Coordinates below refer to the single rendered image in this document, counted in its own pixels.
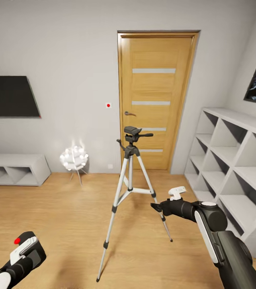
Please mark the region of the camera tripod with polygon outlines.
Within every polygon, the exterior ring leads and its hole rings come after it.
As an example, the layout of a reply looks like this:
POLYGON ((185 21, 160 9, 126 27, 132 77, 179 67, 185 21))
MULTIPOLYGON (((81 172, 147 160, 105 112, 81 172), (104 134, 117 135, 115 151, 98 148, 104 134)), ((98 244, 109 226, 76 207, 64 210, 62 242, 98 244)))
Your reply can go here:
MULTIPOLYGON (((142 159, 141 159, 141 156, 140 156, 140 153, 139 153, 139 150, 136 146, 133 145, 134 142, 137 142, 139 140, 139 137, 149 137, 149 136, 153 136, 153 134, 143 134, 143 135, 139 135, 139 133, 141 132, 142 129, 138 129, 138 128, 135 128, 135 127, 132 127, 132 126, 127 126, 124 128, 124 132, 125 133, 128 133, 128 134, 131 134, 131 135, 125 135, 125 140, 129 142, 129 146, 127 146, 126 148, 124 146, 122 146, 122 142, 121 140, 117 139, 117 141, 119 142, 121 148, 123 148, 124 150, 124 162, 123 162, 123 166, 122 166, 122 170, 121 170, 121 174, 120 174, 120 179, 119 179, 119 183, 118 183, 118 188, 117 188, 117 193, 116 193, 116 196, 115 196, 115 201, 114 201, 114 204, 113 204, 113 207, 112 207, 112 216, 111 216, 111 222, 110 222, 110 225, 109 225, 109 230, 108 230, 108 233, 107 233, 107 237, 106 237, 106 240, 104 242, 104 253, 103 253, 103 256, 102 256, 102 260, 101 260, 101 264, 100 264, 100 269, 99 269, 99 273, 98 273, 98 277, 96 279, 97 282, 99 282, 100 280, 100 275, 101 275, 101 270, 102 270, 102 265, 103 265, 103 261, 104 261, 104 257, 105 257, 105 253, 106 253, 106 250, 108 249, 108 245, 109 245, 109 236, 110 236, 110 233, 111 233, 111 229, 112 229, 112 224, 113 224, 113 220, 114 220, 114 216, 115 216, 115 213, 117 211, 117 207, 126 199, 126 197, 132 193, 132 192, 137 192, 137 193, 146 193, 146 194, 151 194, 152 197, 154 198, 156 204, 158 203, 157 202, 157 199, 156 199, 156 192, 155 190, 153 189, 152 185, 151 185, 151 182, 149 180, 149 177, 147 175, 147 172, 146 172, 146 169, 145 169, 145 166, 142 162, 142 159), (145 175, 145 178, 146 178, 146 181, 148 183, 148 186, 150 188, 150 190, 147 190, 147 189, 138 189, 138 188, 133 188, 132 187, 132 176, 133 176, 133 155, 136 154, 138 160, 139 160, 139 163, 141 165, 141 168, 143 170, 143 173, 145 175), (125 176, 125 171, 126 171, 126 167, 127 167, 127 162, 129 161, 129 181, 127 180, 126 176, 125 176), (127 191, 121 196, 120 196, 120 193, 121 193, 121 188, 122 188, 122 184, 123 182, 125 183, 126 187, 127 187, 127 191)), ((164 222, 164 225, 166 227, 166 230, 168 232, 168 235, 169 235, 169 238, 170 238, 170 241, 173 242, 172 238, 170 237, 170 233, 167 229, 167 226, 166 226, 166 223, 165 223, 165 216, 163 215, 162 212, 160 212, 160 215, 161 215, 161 219, 162 221, 164 222)))

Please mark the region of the digital camera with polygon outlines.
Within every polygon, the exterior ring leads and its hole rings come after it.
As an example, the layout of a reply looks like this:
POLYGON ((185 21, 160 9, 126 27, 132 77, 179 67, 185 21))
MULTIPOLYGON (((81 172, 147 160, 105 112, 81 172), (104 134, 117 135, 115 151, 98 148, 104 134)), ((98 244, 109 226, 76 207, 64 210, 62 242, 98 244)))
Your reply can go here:
MULTIPOLYGON (((19 246, 24 243, 26 240, 28 240, 29 238, 35 237, 35 234, 33 233, 33 231, 27 231, 27 232, 23 232, 15 241, 14 244, 19 244, 19 246)), ((45 254, 44 249, 42 248, 42 245, 40 244, 40 242, 38 241, 35 245, 33 245, 29 250, 27 250, 27 252, 25 252, 23 255, 25 255, 25 257, 27 257, 32 251, 34 251, 35 249, 38 249, 39 252, 41 253, 41 256, 43 258, 43 260, 37 265, 35 266, 31 271, 33 271, 34 269, 36 269, 37 267, 39 267, 46 259, 47 255, 45 254)), ((4 265, 4 266, 8 266, 11 267, 11 259, 4 265)), ((3 266, 3 267, 4 267, 3 266)))

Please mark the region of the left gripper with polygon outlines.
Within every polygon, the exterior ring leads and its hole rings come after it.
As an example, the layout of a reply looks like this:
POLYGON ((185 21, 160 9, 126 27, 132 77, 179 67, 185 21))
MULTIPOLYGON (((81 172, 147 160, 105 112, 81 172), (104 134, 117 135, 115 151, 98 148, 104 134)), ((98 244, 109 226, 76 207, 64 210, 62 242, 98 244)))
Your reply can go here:
POLYGON ((19 282, 21 282, 42 260, 43 258, 41 256, 41 253, 38 249, 35 249, 27 257, 17 261, 15 265, 20 265, 23 271, 22 277, 19 282))

